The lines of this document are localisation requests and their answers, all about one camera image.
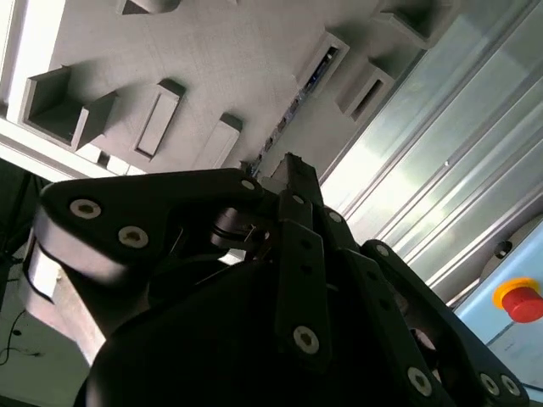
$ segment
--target black cable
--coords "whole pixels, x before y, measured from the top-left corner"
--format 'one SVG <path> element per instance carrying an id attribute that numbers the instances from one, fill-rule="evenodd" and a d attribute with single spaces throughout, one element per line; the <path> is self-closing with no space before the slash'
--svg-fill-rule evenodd
<path id="1" fill-rule="evenodd" d="M 11 337 L 14 335 L 15 325 L 17 325 L 19 318 L 23 316 L 25 313 L 26 313 L 26 309 L 23 309 L 22 311 L 20 311 L 17 317 L 14 319 L 14 323 L 11 324 L 11 329 L 9 330 L 9 336 L 8 336 L 8 346 L 6 346 L 6 349 L 7 349 L 6 360 L 0 363 L 0 366 L 6 365 L 9 361 L 9 350 L 11 349 Z"/>
<path id="2" fill-rule="evenodd" d="M 0 355 L 6 352 L 7 350 L 9 351 L 13 350 L 14 352 L 19 352 L 20 354 L 23 354 L 24 356 L 33 356 L 35 358 L 39 358 L 40 356 L 43 355 L 42 352 L 31 352 L 31 351 L 28 351 L 25 349 L 19 349 L 19 348 L 4 348 L 0 350 Z"/>

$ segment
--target cable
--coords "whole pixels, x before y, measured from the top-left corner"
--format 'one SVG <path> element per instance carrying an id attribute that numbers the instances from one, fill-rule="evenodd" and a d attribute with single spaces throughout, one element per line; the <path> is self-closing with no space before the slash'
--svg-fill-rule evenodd
<path id="1" fill-rule="evenodd" d="M 0 366 L 6 365 L 8 363 L 8 361 L 9 361 L 9 350 L 11 349 L 11 337 L 14 334 L 15 325 L 17 325 L 17 322 L 19 321 L 19 318 L 21 316 L 23 316 L 25 313 L 26 313 L 26 309 L 23 309 L 22 311 L 20 311 L 19 314 L 17 315 L 17 317 L 14 319 L 14 323 L 11 324 L 11 329 L 9 330 L 9 336 L 8 336 L 8 346 L 6 347 L 6 350 L 7 350 L 6 360 L 4 362 L 0 363 Z"/>
<path id="2" fill-rule="evenodd" d="M 23 354 L 24 356 L 33 356 L 35 358 L 39 358 L 39 357 L 43 356 L 42 352 L 31 352 L 31 351 L 28 351 L 26 349 L 19 349 L 19 348 L 4 348 L 4 349 L 0 350 L 0 355 L 3 354 L 4 352 L 6 352 L 8 349 L 10 351 L 13 350 L 15 352 L 19 352 L 20 354 Z"/>

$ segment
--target red button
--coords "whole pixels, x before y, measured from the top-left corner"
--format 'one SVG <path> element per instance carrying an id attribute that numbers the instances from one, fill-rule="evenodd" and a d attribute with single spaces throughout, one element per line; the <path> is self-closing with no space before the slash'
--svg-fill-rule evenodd
<path id="1" fill-rule="evenodd" d="M 527 324 L 543 317 L 543 298 L 530 287 L 515 288 L 501 301 L 515 322 Z"/>

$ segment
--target silver screw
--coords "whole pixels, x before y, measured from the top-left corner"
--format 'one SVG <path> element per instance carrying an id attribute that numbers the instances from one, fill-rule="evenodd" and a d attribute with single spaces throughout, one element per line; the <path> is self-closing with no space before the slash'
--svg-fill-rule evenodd
<path id="1" fill-rule="evenodd" d="M 334 222 L 341 223 L 342 219 L 341 219 L 341 216 L 339 216 L 339 214 L 336 214 L 335 212 L 330 212 L 329 215 Z"/>
<path id="2" fill-rule="evenodd" d="M 299 197 L 298 195 L 293 195 L 292 196 L 292 199 L 294 201 L 296 201 L 298 204 L 300 205 L 303 205 L 304 204 L 304 199 L 302 199 L 301 197 Z"/>
<path id="3" fill-rule="evenodd" d="M 515 383 L 510 377 L 501 375 L 501 382 L 513 396 L 520 396 L 520 389 L 518 388 L 517 383 Z"/>
<path id="4" fill-rule="evenodd" d="M 495 382 L 490 378 L 489 375 L 481 373 L 479 377 L 481 378 L 481 382 L 483 382 L 484 384 L 484 388 L 486 388 L 490 394 L 493 394 L 495 396 L 500 395 L 500 388 L 497 384 L 495 384 Z"/>
<path id="5" fill-rule="evenodd" d="M 247 189 L 250 189 L 251 191 L 255 189 L 255 184 L 253 184 L 251 181 L 243 180 L 241 181 L 241 185 L 243 185 Z"/>
<path id="6" fill-rule="evenodd" d="M 305 354 L 316 354 L 319 351 L 319 338 L 307 326 L 298 326 L 293 336 L 296 346 Z"/>
<path id="7" fill-rule="evenodd" d="M 119 242 L 129 248 L 144 248 L 149 243 L 149 237 L 137 226 L 125 226 L 119 230 Z"/>
<path id="8" fill-rule="evenodd" d="M 389 250 L 382 244 L 378 244 L 376 247 L 377 251 L 384 257 L 389 257 Z"/>
<path id="9" fill-rule="evenodd" d="M 407 370 L 407 377 L 409 377 L 409 381 L 420 394 L 430 397 L 432 394 L 432 383 L 430 383 L 430 380 L 424 373 L 412 366 Z"/>
<path id="10" fill-rule="evenodd" d="M 102 208 L 96 202 L 88 199 L 76 199 L 70 204 L 72 214 L 82 219 L 98 218 L 102 214 Z"/>

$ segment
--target emergency stop button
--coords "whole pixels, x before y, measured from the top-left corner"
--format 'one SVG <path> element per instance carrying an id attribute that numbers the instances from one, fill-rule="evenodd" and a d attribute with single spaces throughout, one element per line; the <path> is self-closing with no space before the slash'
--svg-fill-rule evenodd
<path id="1" fill-rule="evenodd" d="M 494 305 L 507 311 L 515 322 L 527 324 L 543 317 L 543 298 L 533 278 L 516 278 L 501 284 L 492 298 Z"/>

